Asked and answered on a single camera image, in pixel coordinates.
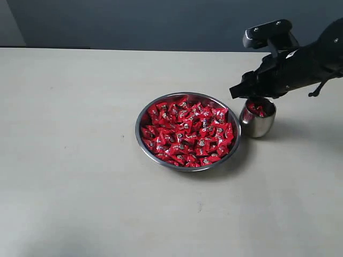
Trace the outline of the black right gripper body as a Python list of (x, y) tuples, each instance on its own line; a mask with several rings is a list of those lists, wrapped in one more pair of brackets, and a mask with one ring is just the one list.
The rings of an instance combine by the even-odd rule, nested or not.
[(342, 44), (310, 44), (278, 56), (274, 67), (257, 71), (258, 96), (279, 98), (289, 91), (318, 83), (310, 97), (319, 95), (331, 79), (342, 77)]

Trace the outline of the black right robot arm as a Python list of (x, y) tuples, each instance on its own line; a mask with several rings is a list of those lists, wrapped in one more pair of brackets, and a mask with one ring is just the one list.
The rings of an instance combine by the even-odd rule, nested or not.
[(331, 79), (342, 78), (342, 19), (332, 22), (311, 44), (300, 46), (286, 19), (245, 30), (245, 48), (268, 47), (259, 68), (246, 72), (241, 82), (229, 89), (231, 97), (280, 98), (289, 91), (317, 84), (309, 93), (317, 97)]

